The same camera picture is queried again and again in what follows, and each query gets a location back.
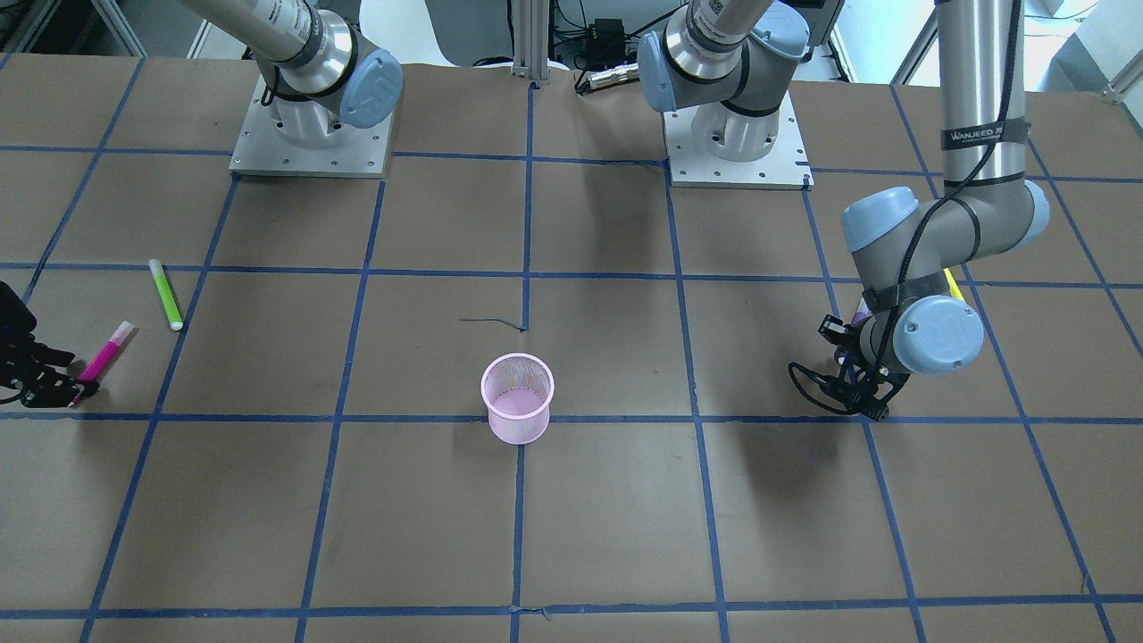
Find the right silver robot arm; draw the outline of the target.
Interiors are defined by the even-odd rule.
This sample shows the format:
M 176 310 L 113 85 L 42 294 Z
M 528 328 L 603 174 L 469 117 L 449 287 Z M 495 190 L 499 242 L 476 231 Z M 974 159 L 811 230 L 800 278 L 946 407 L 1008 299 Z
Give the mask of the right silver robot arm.
M 338 13 L 306 1 L 187 1 L 187 10 L 251 50 L 261 81 L 229 170 L 262 178 L 379 179 L 403 66 Z M 134 330 L 123 321 L 86 370 L 37 341 L 33 313 L 3 286 L 3 388 L 27 408 L 93 397 Z

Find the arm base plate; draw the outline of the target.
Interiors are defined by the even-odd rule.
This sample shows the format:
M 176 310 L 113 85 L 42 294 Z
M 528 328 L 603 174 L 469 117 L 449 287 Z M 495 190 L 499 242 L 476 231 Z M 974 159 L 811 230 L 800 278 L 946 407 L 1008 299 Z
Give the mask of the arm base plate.
M 776 113 L 752 118 L 724 104 L 663 113 L 673 186 L 804 190 L 815 186 L 791 95 Z
M 371 128 L 355 128 L 314 102 L 277 97 L 262 105 L 265 89 L 258 79 L 230 171 L 263 178 L 384 178 L 395 114 Z

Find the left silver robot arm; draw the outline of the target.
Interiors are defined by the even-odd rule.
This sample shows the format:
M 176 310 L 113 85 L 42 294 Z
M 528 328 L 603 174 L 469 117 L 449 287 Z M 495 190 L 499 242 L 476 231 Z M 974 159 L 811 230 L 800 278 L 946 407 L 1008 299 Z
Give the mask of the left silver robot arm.
M 934 8 L 944 192 L 922 203 L 911 188 L 885 188 L 842 212 L 865 316 L 820 325 L 838 373 L 788 365 L 791 381 L 824 394 L 817 405 L 829 413 L 880 420 L 911 375 L 974 362 L 983 321 L 952 296 L 948 270 L 1028 246 L 1050 219 L 1044 190 L 1025 178 L 1023 5 Z M 637 65 L 653 110 L 695 110 L 690 129 L 703 152 L 756 163 L 780 142 L 780 107 L 808 48 L 807 21 L 780 1 L 690 1 L 661 32 L 640 37 Z

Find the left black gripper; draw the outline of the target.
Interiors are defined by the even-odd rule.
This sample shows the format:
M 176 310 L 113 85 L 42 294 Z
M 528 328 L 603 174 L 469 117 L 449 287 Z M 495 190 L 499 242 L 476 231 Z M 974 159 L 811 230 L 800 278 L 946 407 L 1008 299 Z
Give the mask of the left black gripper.
M 818 333 L 836 346 L 834 355 L 841 359 L 839 373 L 818 376 L 818 388 L 840 403 L 840 413 L 861 413 L 874 421 L 889 415 L 889 400 L 910 379 L 908 371 L 877 362 L 877 329 L 876 318 L 845 324 L 829 314 L 818 325 Z

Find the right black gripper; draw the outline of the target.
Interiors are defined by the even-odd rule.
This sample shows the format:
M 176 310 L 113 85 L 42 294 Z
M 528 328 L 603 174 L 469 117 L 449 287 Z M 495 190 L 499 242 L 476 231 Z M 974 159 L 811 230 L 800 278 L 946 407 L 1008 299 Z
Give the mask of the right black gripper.
M 21 405 L 27 408 L 64 408 L 93 397 L 101 383 L 77 380 L 62 372 L 62 367 L 74 361 L 74 354 L 35 341 L 35 325 L 31 310 L 11 286 L 1 282 L 3 388 L 21 394 Z

